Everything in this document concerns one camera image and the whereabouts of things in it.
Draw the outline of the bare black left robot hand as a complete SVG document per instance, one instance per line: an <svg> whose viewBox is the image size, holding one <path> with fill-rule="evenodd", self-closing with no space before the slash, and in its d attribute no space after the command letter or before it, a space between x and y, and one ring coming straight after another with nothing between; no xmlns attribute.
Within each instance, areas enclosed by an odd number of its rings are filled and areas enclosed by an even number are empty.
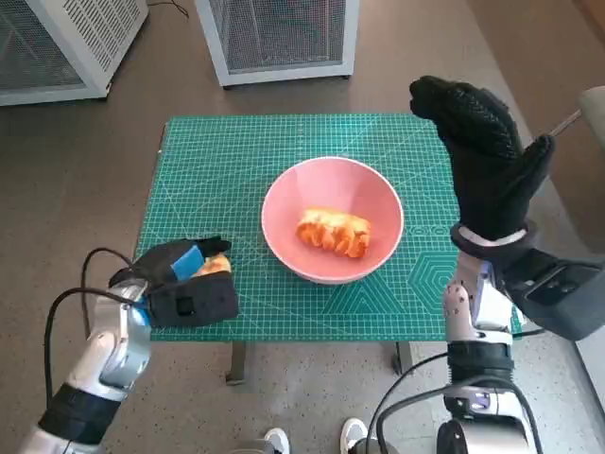
<svg viewBox="0 0 605 454"><path fill-rule="evenodd" d="M207 259L225 253L231 247L232 242L221 236L176 239L146 251L133 263L131 270L135 276L153 285L186 281Z"/></svg>

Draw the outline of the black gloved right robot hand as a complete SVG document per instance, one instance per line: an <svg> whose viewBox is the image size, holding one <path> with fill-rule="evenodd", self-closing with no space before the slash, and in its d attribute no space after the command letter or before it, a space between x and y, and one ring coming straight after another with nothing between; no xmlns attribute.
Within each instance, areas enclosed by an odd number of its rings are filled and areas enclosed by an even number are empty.
<svg viewBox="0 0 605 454"><path fill-rule="evenodd" d="M540 135L525 148L508 106L470 83L422 76L409 92L411 111L434 123L449 154L462 226L490 241L521 231L554 137Z"/></svg>

